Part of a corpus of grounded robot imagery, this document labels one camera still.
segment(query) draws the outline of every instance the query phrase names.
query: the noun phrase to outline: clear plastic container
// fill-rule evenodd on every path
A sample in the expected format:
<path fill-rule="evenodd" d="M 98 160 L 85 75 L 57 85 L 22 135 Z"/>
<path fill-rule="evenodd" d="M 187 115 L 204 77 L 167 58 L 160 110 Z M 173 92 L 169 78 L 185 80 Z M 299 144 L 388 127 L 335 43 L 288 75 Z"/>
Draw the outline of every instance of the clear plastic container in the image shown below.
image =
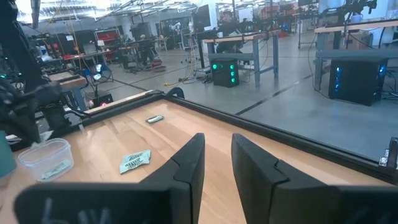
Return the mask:
<path fill-rule="evenodd" d="M 68 172 L 74 165 L 68 141 L 51 139 L 19 154 L 19 161 L 26 166 L 33 178 L 49 182 Z"/>

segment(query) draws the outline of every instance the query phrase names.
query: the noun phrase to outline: computer monitor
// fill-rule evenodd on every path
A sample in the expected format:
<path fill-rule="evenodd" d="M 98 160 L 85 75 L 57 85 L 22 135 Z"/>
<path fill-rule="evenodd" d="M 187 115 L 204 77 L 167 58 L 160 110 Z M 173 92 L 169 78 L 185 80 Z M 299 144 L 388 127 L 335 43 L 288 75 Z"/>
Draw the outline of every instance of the computer monitor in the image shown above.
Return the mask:
<path fill-rule="evenodd" d="M 319 0 L 298 0 L 298 6 L 306 6 L 306 5 L 315 4 L 318 2 L 319 2 Z"/>
<path fill-rule="evenodd" d="M 193 21 L 196 29 L 201 32 L 205 27 L 211 26 L 209 5 L 200 6 L 197 11 L 194 10 L 193 12 Z"/>

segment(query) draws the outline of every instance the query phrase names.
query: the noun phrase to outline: teal cup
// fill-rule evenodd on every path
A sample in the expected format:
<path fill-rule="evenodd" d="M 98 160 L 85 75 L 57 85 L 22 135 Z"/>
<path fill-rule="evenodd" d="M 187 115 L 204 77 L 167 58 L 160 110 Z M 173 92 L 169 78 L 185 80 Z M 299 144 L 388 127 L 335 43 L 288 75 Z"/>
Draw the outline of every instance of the teal cup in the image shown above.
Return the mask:
<path fill-rule="evenodd" d="M 0 131 L 0 179 L 10 174 L 17 167 L 14 153 L 6 139 L 6 133 Z"/>

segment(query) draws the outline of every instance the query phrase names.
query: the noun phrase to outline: desktop computer tower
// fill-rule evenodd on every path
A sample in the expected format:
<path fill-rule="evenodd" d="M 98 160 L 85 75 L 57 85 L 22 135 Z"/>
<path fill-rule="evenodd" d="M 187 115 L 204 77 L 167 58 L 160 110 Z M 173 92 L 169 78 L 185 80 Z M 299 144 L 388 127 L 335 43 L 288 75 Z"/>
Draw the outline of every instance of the desktop computer tower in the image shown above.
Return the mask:
<path fill-rule="evenodd" d="M 214 59 L 211 61 L 214 85 L 228 88 L 239 85 L 238 61 L 235 59 Z"/>
<path fill-rule="evenodd" d="M 381 99 L 388 58 L 339 58 L 331 61 L 329 97 L 371 106 Z"/>

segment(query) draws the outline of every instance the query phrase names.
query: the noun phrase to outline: gray floor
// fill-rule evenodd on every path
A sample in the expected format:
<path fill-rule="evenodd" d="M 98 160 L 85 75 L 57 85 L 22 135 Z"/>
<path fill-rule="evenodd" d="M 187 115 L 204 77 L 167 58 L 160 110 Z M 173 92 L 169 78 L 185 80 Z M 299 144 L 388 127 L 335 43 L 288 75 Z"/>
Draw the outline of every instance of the gray floor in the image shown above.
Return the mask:
<path fill-rule="evenodd" d="M 303 42 L 312 42 L 314 35 L 304 35 Z M 241 116 L 264 124 L 299 134 L 332 146 L 378 160 L 388 147 L 391 137 L 397 135 L 398 120 L 393 101 L 381 101 L 372 107 L 353 105 L 325 98 L 312 87 L 312 63 L 315 44 L 297 48 L 298 37 L 291 36 L 279 40 L 279 79 L 272 72 L 261 75 L 261 87 L 256 88 L 254 75 L 240 79 L 248 81 L 234 88 L 225 88 L 195 82 L 179 84 L 188 100 L 227 111 L 241 113 Z M 272 65 L 272 42 L 260 43 L 260 65 Z M 246 44 L 243 52 L 250 52 L 251 44 Z M 115 82 L 104 83 L 99 87 L 112 93 L 115 100 L 140 93 L 144 90 L 168 91 L 171 87 L 164 83 L 175 83 L 189 72 L 185 62 L 187 53 L 169 50 L 160 53 L 166 71 L 161 73 L 126 73 L 119 65 L 112 65 Z M 328 75 L 323 78 L 322 90 L 327 95 Z M 264 101 L 253 109 L 242 113 L 246 108 Z"/>

